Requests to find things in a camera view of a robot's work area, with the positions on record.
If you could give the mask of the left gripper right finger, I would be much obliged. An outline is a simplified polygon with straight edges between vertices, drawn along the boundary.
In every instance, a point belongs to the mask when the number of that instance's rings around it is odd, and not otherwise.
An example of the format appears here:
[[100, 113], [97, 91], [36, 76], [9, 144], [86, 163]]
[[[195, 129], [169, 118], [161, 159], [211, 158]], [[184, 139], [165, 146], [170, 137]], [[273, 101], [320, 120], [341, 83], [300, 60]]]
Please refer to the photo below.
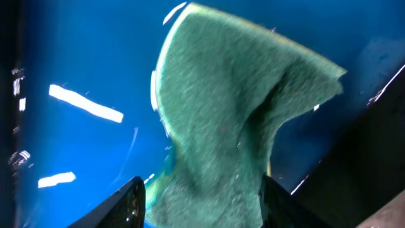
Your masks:
[[258, 196], [261, 228], [331, 228], [270, 176], [263, 175]]

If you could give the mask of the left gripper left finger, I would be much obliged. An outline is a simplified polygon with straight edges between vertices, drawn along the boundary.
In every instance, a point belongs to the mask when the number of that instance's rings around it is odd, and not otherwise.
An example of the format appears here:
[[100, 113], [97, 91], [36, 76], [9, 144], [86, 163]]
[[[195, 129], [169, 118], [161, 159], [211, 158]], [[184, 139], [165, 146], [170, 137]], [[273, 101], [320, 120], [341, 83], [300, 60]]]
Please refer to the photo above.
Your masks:
[[135, 176], [68, 228], [144, 228], [146, 188]]

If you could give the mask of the green yellow sponge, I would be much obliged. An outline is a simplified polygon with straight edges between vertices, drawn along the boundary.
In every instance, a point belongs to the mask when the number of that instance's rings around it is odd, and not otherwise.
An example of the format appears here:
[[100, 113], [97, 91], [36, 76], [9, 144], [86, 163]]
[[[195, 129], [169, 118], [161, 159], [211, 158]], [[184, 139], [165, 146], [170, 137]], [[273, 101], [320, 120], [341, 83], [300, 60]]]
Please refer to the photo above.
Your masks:
[[168, 167], [147, 187], [154, 227], [260, 227], [278, 129], [342, 92], [345, 70], [247, 20], [190, 3], [156, 65]]

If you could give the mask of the blue water tray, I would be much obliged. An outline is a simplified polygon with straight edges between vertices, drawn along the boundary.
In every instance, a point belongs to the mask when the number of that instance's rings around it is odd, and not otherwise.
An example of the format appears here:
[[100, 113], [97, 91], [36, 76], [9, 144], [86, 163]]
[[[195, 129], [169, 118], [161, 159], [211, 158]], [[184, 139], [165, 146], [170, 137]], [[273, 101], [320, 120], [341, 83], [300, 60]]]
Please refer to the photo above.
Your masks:
[[[293, 190], [404, 59], [404, 2], [209, 1], [348, 70], [344, 93], [282, 127], [275, 175]], [[28, 153], [18, 227], [64, 227], [163, 165], [147, 80], [178, 1], [30, 1], [17, 128]]]

